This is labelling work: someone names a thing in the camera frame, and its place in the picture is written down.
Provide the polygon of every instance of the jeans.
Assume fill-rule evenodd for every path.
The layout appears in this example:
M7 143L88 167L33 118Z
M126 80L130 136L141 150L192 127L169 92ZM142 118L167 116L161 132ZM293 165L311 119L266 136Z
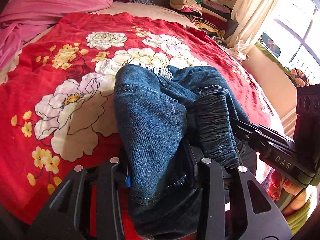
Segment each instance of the jeans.
M255 152L234 137L229 118L250 124L214 67L168 66L170 78L138 65L116 74L114 107L131 164L129 215L146 239L178 239L194 233L201 194L186 183L177 149L196 135L204 155L220 165L245 165L253 174Z

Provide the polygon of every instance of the pink blanket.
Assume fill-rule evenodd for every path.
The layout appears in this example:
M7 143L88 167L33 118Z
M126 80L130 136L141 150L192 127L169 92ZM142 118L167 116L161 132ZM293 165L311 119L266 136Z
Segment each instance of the pink blanket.
M109 8L113 0L13 0L0 15L0 71L23 43L70 12Z

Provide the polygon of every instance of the silver screw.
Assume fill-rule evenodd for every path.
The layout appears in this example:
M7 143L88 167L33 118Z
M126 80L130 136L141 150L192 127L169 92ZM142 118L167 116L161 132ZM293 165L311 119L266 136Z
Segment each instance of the silver screw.
M82 170L83 170L83 166L82 166L82 165L77 165L77 166L74 168L74 170L75 170L76 172L82 171Z
M212 160L210 158L204 157L201 159L201 161L205 164L210 164L212 162Z
M112 158L110 159L110 162L111 162L111 163L114 163L114 164L118 163L119 161L120 161L120 159L119 159L118 157L112 157Z
M240 172L247 172L247 168L246 167L244 167L244 166L239 166L238 167L238 170L240 171Z

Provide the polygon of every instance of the window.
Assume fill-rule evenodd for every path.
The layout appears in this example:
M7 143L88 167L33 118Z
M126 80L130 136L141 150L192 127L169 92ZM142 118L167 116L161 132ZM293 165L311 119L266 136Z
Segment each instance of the window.
M279 0L266 34L280 48L283 66L299 68L320 83L320 12L311 0Z

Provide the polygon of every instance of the red floral blanket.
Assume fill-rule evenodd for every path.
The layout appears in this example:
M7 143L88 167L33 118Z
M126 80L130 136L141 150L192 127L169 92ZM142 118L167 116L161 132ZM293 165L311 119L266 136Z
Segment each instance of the red floral blanket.
M179 68L211 65L225 77L251 122L270 111L250 75L204 32L128 13L70 13L27 45L0 86L0 201L31 224L69 171L118 154L115 74L129 59ZM127 239L136 239L121 198Z

